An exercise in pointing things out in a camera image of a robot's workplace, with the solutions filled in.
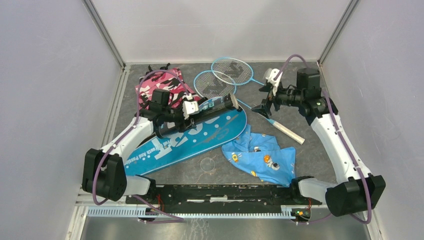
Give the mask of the blue sport racket bag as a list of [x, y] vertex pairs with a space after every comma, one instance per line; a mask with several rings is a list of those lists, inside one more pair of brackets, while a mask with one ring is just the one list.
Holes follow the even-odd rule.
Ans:
[[244, 110], [224, 113], [185, 132], [143, 140], [124, 162], [127, 176], [146, 175], [217, 148], [238, 137], [247, 125]]

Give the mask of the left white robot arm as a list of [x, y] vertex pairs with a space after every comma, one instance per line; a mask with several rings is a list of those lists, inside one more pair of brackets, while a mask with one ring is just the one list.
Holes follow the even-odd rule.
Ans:
[[200, 112], [199, 102], [185, 92], [177, 107], [169, 102], [168, 90], [155, 89], [146, 107], [137, 110], [129, 125], [101, 149], [91, 148], [84, 158], [82, 189], [92, 194], [93, 202], [118, 201], [127, 195], [137, 195], [145, 204], [153, 203], [157, 190], [142, 176], [127, 176], [124, 163], [138, 145], [159, 133], [164, 123], [174, 123], [177, 131], [187, 130]]

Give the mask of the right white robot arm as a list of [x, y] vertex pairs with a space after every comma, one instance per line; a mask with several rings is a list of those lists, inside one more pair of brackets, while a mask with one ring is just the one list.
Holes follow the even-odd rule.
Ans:
[[282, 71], [269, 68], [264, 74], [265, 84], [259, 90], [267, 94], [253, 112], [270, 118], [271, 107], [276, 111], [281, 106], [296, 107], [308, 125], [316, 133], [331, 161], [336, 183], [317, 180], [312, 176], [292, 180], [289, 199], [302, 204], [308, 198], [328, 207], [335, 216], [350, 215], [357, 218], [363, 213], [368, 224], [386, 182], [381, 175], [374, 175], [355, 151], [342, 126], [338, 109], [321, 87], [318, 69], [301, 68], [296, 74], [296, 84], [283, 87]]

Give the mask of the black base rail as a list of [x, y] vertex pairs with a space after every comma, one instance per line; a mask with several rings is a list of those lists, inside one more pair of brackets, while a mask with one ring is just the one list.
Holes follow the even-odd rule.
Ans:
[[318, 200], [297, 195], [274, 184], [155, 185], [140, 197], [127, 196], [127, 205], [145, 207], [147, 217], [159, 216], [156, 206], [177, 218], [295, 219], [308, 215]]

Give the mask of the rear blue badminton racket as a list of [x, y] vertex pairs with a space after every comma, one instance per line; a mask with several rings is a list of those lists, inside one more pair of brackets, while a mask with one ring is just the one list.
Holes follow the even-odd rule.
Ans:
[[250, 82], [265, 85], [254, 79], [254, 71], [248, 63], [237, 58], [217, 58], [212, 62], [210, 70], [216, 78], [229, 85], [243, 86]]

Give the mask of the blue astronaut print cloth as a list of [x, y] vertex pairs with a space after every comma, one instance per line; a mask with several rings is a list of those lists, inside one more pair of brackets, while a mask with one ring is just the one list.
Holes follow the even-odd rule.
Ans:
[[221, 150], [234, 167], [262, 182], [289, 187], [296, 177], [296, 149], [281, 148], [275, 136], [251, 132], [249, 124]]

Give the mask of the front blue badminton racket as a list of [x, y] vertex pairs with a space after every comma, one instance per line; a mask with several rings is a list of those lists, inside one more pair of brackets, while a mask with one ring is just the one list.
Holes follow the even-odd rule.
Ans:
[[[227, 94], [235, 94], [237, 91], [237, 88], [235, 85], [230, 85], [228, 83], [225, 83], [221, 80], [219, 80], [212, 70], [205, 70], [200, 72], [193, 80], [193, 86], [195, 91], [198, 93], [201, 97], [206, 97], [208, 99], [219, 97], [219, 96], [226, 96]], [[275, 128], [277, 128], [282, 133], [286, 134], [299, 144], [303, 144], [305, 142], [305, 139], [298, 134], [294, 133], [287, 127], [283, 126], [281, 123], [264, 117], [271, 125], [273, 125]]]

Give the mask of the black shuttlecock tube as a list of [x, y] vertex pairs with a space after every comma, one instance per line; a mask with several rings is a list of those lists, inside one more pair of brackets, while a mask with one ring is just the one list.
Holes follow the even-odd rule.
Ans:
[[194, 129], [197, 125], [225, 113], [242, 111], [242, 107], [232, 93], [211, 99], [204, 97], [200, 101], [198, 111], [193, 114], [185, 114], [183, 106], [171, 108], [168, 112], [160, 114], [154, 122], [156, 136], [163, 139], [177, 132], [183, 133]]

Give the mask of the blue badminton racket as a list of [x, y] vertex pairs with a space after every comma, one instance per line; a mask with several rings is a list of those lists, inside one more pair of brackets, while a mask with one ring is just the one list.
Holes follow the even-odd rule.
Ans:
[[210, 70], [216, 78], [229, 85], [243, 86], [250, 82], [265, 85], [254, 79], [254, 71], [248, 63], [237, 58], [217, 58], [212, 62]]
[[[205, 70], [200, 72], [193, 80], [193, 86], [195, 91], [198, 93], [201, 97], [206, 97], [208, 99], [219, 97], [219, 96], [226, 96], [227, 94], [235, 94], [237, 91], [237, 88], [235, 85], [230, 85], [228, 83], [225, 83], [221, 80], [219, 80], [212, 70]], [[298, 134], [294, 133], [287, 127], [283, 126], [281, 123], [264, 117], [271, 125], [273, 125], [275, 128], [277, 128], [282, 133], [286, 134], [299, 144], [303, 144], [305, 142], [305, 139]]]

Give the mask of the clear plastic tube lid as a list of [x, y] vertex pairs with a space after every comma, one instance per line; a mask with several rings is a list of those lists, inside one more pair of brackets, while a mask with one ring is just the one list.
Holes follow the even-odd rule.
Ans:
[[213, 158], [205, 157], [200, 161], [200, 169], [205, 173], [213, 171], [215, 167], [216, 163]]

